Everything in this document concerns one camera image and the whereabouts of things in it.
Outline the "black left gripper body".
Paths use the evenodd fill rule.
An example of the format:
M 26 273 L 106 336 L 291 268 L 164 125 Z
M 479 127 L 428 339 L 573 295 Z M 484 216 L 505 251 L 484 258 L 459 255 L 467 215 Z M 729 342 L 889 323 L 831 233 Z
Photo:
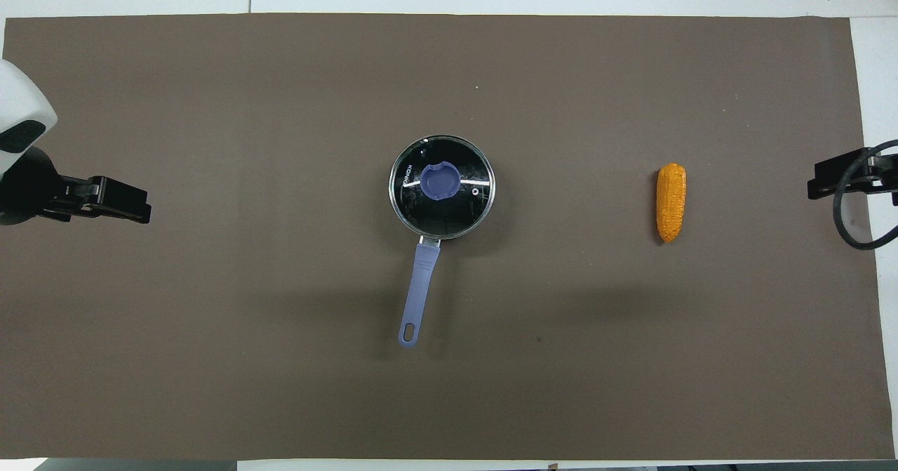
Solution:
M 73 216 L 93 218 L 94 212 L 83 208 L 84 196 L 69 193 L 84 185 L 92 184 L 59 174 L 45 152 L 31 147 L 2 176 L 1 225 L 22 224 L 35 216 L 64 223 Z

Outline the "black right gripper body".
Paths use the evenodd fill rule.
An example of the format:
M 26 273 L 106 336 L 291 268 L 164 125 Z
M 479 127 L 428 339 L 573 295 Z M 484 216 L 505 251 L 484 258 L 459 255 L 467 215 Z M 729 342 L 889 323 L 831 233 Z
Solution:
M 893 206 L 897 200 L 897 154 L 877 154 L 873 157 L 873 167 L 878 174 L 875 194 L 889 194 Z

